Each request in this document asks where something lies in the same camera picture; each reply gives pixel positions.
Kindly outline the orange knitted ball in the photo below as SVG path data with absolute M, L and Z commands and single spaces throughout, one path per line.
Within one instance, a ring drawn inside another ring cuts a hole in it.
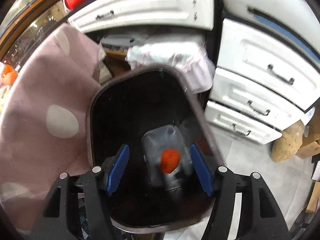
M 180 163 L 181 154 L 176 149 L 166 149 L 161 153 L 160 169 L 161 172 L 170 174 Z

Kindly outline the orange peel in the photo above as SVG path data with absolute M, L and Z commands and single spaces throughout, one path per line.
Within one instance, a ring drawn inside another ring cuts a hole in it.
M 10 65 L 5 64 L 1 73 L 1 81 L 6 86 L 12 86 L 18 77 L 18 72 Z

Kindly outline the black trash bin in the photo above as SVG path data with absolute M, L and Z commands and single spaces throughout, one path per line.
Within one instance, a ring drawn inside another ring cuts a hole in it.
M 190 148 L 212 168 L 223 164 L 204 110 L 177 70 L 143 67 L 104 83 L 87 112 L 89 162 L 103 165 L 123 144 L 130 158 L 118 189 L 104 200 L 114 226 L 132 233 L 177 230 L 205 219 L 213 199 L 202 189 Z M 178 167 L 161 172 L 161 153 L 180 151 Z

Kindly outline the white bottom stack drawer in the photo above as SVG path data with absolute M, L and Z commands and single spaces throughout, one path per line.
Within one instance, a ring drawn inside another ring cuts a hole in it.
M 268 144 L 282 136 L 275 129 L 215 102 L 207 102 L 204 116 L 209 123 L 259 144 Z

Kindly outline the white stack drawer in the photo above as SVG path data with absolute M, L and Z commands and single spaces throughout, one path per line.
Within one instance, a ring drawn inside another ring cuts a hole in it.
M 209 123 L 259 144 L 268 144 L 282 136 L 275 129 L 215 102 L 207 102 L 204 116 Z
M 217 65 L 273 90 L 304 111 L 319 99 L 319 72 L 290 47 L 249 25 L 223 20 Z
M 239 110 L 282 131 L 304 113 L 262 85 L 222 68 L 216 68 L 210 99 Z

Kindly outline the white middle stack drawer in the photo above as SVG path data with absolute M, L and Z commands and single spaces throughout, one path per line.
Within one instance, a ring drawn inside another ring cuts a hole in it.
M 222 68 L 216 68 L 210 99 L 239 110 L 282 131 L 304 113 L 262 85 Z

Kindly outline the tan burlap sack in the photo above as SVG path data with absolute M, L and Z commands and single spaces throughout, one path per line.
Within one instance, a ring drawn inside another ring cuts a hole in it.
M 276 162 L 285 161 L 294 156 L 303 144 L 305 126 L 301 120 L 283 130 L 281 138 L 274 141 L 272 159 Z

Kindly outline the pink polka dot tablecloth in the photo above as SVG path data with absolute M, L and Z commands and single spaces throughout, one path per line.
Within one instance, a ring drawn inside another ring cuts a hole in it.
M 1 112 L 1 206 L 27 235 L 53 182 L 88 168 L 86 111 L 100 47 L 68 24 L 33 52 Z

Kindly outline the clear plastic wrapped bundle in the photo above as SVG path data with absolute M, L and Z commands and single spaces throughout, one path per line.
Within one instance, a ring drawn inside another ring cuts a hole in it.
M 177 70 L 186 79 L 194 94 L 206 92 L 213 86 L 215 65 L 203 46 L 196 42 L 158 42 L 133 46 L 126 61 L 132 70 L 156 64 Z

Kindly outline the brown cardboard box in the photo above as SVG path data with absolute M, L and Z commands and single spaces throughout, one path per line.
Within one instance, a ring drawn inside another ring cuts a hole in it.
M 303 143 L 296 153 L 296 156 L 301 159 L 319 154 L 319 108 L 315 109 L 315 113 L 307 126 L 309 128 L 308 136 L 303 137 Z

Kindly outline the white upper stack drawer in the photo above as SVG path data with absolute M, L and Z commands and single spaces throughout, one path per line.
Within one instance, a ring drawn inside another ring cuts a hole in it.
M 290 47 L 249 25 L 223 20 L 217 65 L 273 90 L 304 111 L 319 99 L 319 72 Z

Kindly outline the white top left drawer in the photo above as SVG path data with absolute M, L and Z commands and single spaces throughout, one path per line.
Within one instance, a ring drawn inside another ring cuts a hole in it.
M 82 33 L 128 25 L 214 27 L 214 0 L 95 0 L 69 14 L 68 23 Z

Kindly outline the white printer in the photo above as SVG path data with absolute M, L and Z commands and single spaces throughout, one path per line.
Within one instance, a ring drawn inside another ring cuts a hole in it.
M 319 66 L 319 20 L 306 0 L 223 0 L 232 15 L 280 36 Z

